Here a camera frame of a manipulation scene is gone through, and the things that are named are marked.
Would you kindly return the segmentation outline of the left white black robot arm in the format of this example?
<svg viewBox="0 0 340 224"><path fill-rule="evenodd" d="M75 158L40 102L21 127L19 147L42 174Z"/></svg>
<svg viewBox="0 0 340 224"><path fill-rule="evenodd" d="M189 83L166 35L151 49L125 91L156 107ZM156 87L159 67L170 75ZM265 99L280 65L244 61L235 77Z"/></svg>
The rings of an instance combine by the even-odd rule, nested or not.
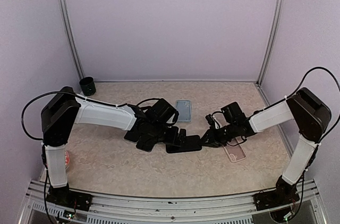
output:
<svg viewBox="0 0 340 224"><path fill-rule="evenodd" d="M158 143L178 120L179 112L165 99L151 107L115 105L76 94L63 87L41 111L42 141L53 196L63 205L74 201L65 167L65 146L74 124L107 126L126 131L126 139Z"/></svg>

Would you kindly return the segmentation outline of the clear pink phone case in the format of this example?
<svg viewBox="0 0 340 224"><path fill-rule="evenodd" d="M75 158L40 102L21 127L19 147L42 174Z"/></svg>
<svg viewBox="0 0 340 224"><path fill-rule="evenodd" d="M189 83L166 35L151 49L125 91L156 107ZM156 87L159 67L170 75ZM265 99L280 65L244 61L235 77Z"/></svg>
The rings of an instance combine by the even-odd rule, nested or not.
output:
<svg viewBox="0 0 340 224"><path fill-rule="evenodd" d="M233 139L223 149L231 163L237 163L247 158L242 146L238 139Z"/></svg>

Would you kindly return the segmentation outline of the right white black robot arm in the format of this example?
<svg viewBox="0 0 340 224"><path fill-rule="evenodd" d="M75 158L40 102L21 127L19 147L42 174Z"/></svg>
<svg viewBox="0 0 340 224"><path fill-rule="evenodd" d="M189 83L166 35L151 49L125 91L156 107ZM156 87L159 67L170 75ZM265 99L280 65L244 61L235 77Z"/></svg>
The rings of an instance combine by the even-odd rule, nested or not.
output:
<svg viewBox="0 0 340 224"><path fill-rule="evenodd" d="M206 116L210 127L200 140L205 147L226 146L239 137L246 141L274 126L294 126L296 144L274 189L254 195L258 206L283 205L298 200L300 182L313 162L317 149L332 119L329 107L312 91L303 87L262 110L247 116L237 102L232 102L219 111L225 118L225 126L216 127L212 114Z"/></svg>

